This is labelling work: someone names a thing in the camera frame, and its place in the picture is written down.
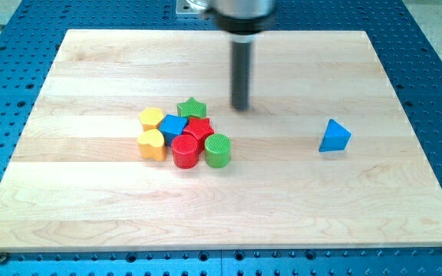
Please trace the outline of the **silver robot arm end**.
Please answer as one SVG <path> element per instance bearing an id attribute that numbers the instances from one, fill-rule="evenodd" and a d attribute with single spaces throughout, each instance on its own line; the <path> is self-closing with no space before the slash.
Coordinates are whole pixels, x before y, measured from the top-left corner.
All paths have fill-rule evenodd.
<path id="1" fill-rule="evenodd" d="M 254 35 L 274 24 L 276 0 L 212 0 L 202 15 L 213 17 L 223 31 Z"/>

